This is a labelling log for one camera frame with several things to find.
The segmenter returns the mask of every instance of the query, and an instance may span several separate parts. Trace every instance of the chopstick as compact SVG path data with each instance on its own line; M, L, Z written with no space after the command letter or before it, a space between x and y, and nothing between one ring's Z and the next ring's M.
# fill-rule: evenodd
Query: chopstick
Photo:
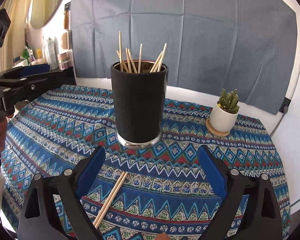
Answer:
M140 44L139 62L138 62L138 73L141 71L141 58L142 58L142 43Z
M154 63L154 65L153 65L152 69L150 70L150 73L153 73L153 72L155 72L155 71L157 70L157 66L158 66L158 63L159 63L159 61L160 61L160 59L161 59L162 53L163 53L163 51L160 52L160 54L159 54L157 60L155 61L155 63Z
M121 32L119 32L119 58L120 58L120 71L123 71L123 64L122 64L122 38Z
M108 209L109 209L109 207L110 207L112 201L114 200L115 195L118 193L120 187L121 187L122 184L124 183L124 181L125 181L127 175L128 175L128 173L124 171L124 172L121 174L121 176L119 177L117 183L114 185L114 187L113 187L112 191L110 192L110 194L109 194L109 196L108 196L106 202L103 204L103 206L102 206L102 208L101 208L99 214L97 215L96 219L95 219L94 222L93 222L93 225L94 225L95 228L98 228L98 227L99 227L99 225L100 225L101 221L103 220L104 216L106 215L106 213L107 213L107 211L108 211Z
M118 187L119 183L121 182L121 180L122 180L122 178L123 178L123 176L124 176L125 174L126 174L126 172L123 171L123 172L121 173L119 179L117 180L117 182L114 184L113 189L112 189L111 192L109 193L109 196L107 197L105 203L102 205L102 207L101 207L101 209L100 209L98 215L96 216L96 219L95 219L94 222L93 222L93 225L94 225L94 226L97 224L98 220L100 219L100 217L101 217L103 211L105 210L105 208L106 208L106 206L107 206L109 200L111 199L113 193L115 192L116 188Z
M129 70L128 70L128 68L127 68L127 65L125 64L125 62L124 62L124 61L122 61L122 64L123 64L123 67L124 67L125 71L128 73L128 72L129 72Z
M167 49L167 43L164 44L163 51L159 54L156 61L154 62L150 73L153 72L160 72L162 67L162 62L164 59L164 56L166 54ZM119 31L119 51L117 51L118 57L120 59L120 71L123 72L123 68L127 73L140 73L141 72L141 63L142 63L142 43L140 44L140 51L139 51L139 61L138 61L138 69L136 68L135 62L132 57L132 53L129 48L126 48L126 56L127 56L127 63L128 67L125 64L125 62L122 60L122 37L121 37L121 31Z
M129 59L129 52L128 52L128 49L127 49L127 48L126 48L126 54L127 54L127 63L128 63L129 73L132 73L132 72L131 72L130 59Z
M164 44L163 51L162 51L162 56L161 56L161 59L159 61L158 71L157 72L160 72L160 70L161 70L162 61L163 61L164 55L166 54L166 49L167 49L167 43Z
M130 61L131 61L131 64L132 64L133 71L134 71L135 73L138 73L138 72L137 72L137 69L136 69L136 66L135 66L135 64L134 64L133 57L132 57L132 54L131 54L130 49L128 49L128 53L129 53L129 58L130 58Z

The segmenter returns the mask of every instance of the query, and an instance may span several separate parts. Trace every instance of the small succulent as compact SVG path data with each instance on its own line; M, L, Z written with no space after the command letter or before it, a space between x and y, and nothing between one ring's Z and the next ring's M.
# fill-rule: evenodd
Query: small succulent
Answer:
M218 106L230 113L230 114L236 114L239 111L238 104L238 94L237 90L233 90L231 93L226 93L224 89L222 89L220 98L218 101Z

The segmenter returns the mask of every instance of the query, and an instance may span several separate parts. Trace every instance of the blue gripper pad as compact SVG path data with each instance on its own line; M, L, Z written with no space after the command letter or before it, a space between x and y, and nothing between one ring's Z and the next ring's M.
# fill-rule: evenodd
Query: blue gripper pad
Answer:
M76 196L80 199L82 196L88 194L94 180L96 179L103 163L106 159L106 151L103 147L90 157L90 161L86 165L85 169L81 172L77 178L78 188L75 192Z
M224 200L228 195L226 188L226 179L215 166L213 155L209 152L207 153L203 146L198 149L199 164L202 167L207 179L215 192L215 194Z
M20 70L20 78L31 76L31 75L47 73L49 71L50 71L49 64L26 66L26 67L23 67L22 70Z

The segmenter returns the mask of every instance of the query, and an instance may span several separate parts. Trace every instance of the yellow curtain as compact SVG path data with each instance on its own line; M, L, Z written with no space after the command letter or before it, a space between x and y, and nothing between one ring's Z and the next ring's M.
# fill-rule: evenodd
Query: yellow curtain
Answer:
M5 8L11 25L0 49L0 72L13 67L13 59L21 56L25 48L25 22L31 0L5 0Z

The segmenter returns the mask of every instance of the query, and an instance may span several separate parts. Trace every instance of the blue patterned tablecloth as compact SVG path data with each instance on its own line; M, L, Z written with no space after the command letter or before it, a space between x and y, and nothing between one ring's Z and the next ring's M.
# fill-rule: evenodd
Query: blue patterned tablecloth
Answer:
M3 210L16 228L34 174L58 175L101 145L106 148L106 161L89 194L81 199L91 220L121 172L129 172L100 225L104 239L152 240L163 231L172 240L197 240L221 204L198 164L197 149L207 144L217 158L244 175L268 174L285 237L290 224L288 187L264 126L258 119L239 115L231 133L217 138L205 126L210 111L210 107L166 99L161 142L136 151L120 145L114 136L111 90L63 86L48 91L9 122L2 153ZM229 236L241 222L247 199L241 201ZM55 203L66 232L73 236L58 196Z

